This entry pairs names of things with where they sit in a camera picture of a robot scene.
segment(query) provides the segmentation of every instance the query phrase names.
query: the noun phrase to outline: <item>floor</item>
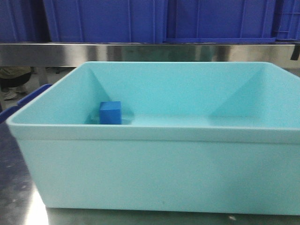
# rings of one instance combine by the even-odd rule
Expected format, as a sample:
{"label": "floor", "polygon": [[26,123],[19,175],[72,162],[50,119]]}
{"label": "floor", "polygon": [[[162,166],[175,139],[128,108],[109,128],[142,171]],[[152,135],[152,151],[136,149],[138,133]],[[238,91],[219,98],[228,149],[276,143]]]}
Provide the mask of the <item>floor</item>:
{"label": "floor", "polygon": [[[69,72],[71,72],[74,68],[72,67],[60,67],[57,69],[57,67],[48,67],[47,70],[47,77],[48,82],[51,84],[54,84],[59,79],[67,75]],[[39,82],[38,82],[38,74],[33,73],[31,76],[31,79],[25,84],[25,87],[28,90],[28,93],[31,93],[35,89],[39,88]],[[11,106],[17,105],[17,101],[23,98],[24,95],[18,94],[18,97],[14,100],[5,101],[5,108],[9,108]]]}

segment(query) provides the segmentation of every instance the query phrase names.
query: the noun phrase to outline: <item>blue block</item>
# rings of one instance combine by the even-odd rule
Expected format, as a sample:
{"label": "blue block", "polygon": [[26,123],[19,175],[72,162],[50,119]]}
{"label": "blue block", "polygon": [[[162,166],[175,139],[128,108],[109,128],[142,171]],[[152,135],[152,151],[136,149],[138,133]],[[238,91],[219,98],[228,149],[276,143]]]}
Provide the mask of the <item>blue block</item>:
{"label": "blue block", "polygon": [[121,102],[100,103],[100,124],[121,124]]}

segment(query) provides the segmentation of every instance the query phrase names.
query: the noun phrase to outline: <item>stainless steel table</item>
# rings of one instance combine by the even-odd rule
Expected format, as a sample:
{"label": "stainless steel table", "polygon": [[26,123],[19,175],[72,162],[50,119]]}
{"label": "stainless steel table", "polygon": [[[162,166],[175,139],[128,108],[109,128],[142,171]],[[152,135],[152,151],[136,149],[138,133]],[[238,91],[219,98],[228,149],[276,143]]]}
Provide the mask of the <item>stainless steel table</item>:
{"label": "stainless steel table", "polygon": [[[300,68],[298,46],[0,44],[0,66],[77,67],[86,61],[267,61]],[[300,216],[233,215],[132,210],[48,209],[42,203],[20,150],[0,124],[0,224],[2,225],[299,225]]]}

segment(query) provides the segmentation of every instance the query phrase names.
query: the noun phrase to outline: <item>blue crate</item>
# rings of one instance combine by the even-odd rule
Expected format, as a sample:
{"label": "blue crate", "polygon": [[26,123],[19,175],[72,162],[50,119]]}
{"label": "blue crate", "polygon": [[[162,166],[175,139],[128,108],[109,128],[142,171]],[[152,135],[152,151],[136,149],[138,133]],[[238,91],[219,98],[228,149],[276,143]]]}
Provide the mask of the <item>blue crate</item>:
{"label": "blue crate", "polygon": [[167,42],[266,43],[275,0],[169,0]]}
{"label": "blue crate", "polygon": [[167,0],[44,0],[44,4],[54,42],[162,43],[166,37]]}
{"label": "blue crate", "polygon": [[300,215],[299,96],[270,63],[88,62],[7,124],[47,207]]}
{"label": "blue crate", "polygon": [[273,33],[278,41],[300,40],[299,0],[277,0]]}
{"label": "blue crate", "polygon": [[0,42],[50,40],[42,1],[1,0],[0,15]]}

